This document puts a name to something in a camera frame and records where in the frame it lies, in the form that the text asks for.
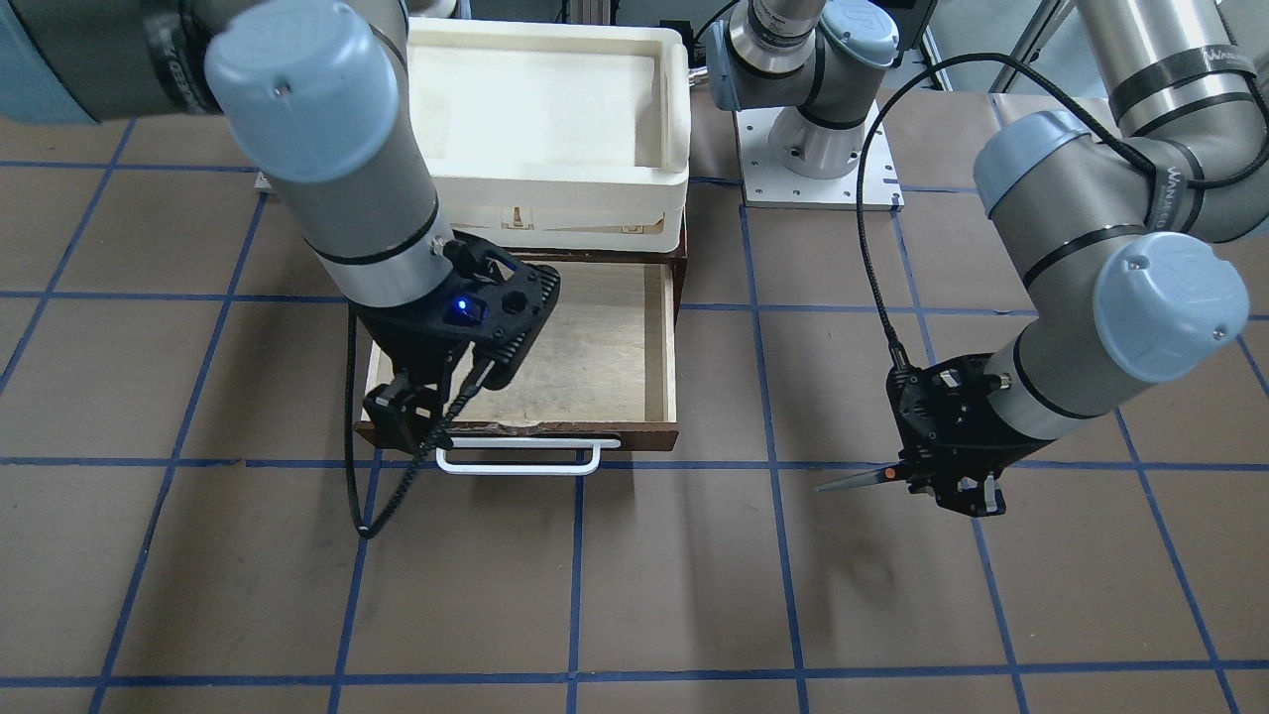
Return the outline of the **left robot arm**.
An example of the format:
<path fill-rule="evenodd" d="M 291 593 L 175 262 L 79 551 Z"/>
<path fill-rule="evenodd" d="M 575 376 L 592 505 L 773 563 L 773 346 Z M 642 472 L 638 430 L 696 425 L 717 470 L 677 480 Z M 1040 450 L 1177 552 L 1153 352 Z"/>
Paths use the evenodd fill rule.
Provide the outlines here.
<path fill-rule="evenodd" d="M 1236 339 L 1249 295 L 1214 243 L 1266 217 L 1266 99 L 1213 1 L 1080 1 L 1115 131 L 1020 60 L 1057 110 L 1003 127 L 975 183 L 1037 320 L 994 354 L 915 367 L 893 330 L 858 226 L 891 353 L 896 464 L 827 483 L 902 482 L 970 517 L 1006 509 L 1006 465 Z"/>

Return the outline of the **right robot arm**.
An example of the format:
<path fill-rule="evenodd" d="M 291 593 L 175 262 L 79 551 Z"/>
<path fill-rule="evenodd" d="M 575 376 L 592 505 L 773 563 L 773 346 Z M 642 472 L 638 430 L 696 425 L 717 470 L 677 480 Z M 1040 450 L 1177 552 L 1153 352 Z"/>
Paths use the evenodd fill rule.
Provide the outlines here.
<path fill-rule="evenodd" d="M 406 1 L 5 1 L 3 114 L 42 126 L 223 115 L 393 361 L 367 410 L 409 453 L 447 443 L 464 353 L 439 320 L 454 232 L 409 114 Z"/>

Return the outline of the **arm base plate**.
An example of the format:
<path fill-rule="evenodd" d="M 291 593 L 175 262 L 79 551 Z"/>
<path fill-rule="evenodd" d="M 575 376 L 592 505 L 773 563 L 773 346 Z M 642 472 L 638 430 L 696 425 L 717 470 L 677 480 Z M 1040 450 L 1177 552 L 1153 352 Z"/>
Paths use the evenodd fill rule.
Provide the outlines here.
<path fill-rule="evenodd" d="M 876 104 L 848 131 L 813 126 L 794 107 L 735 114 L 745 203 L 766 208 L 898 209 L 905 204 Z"/>

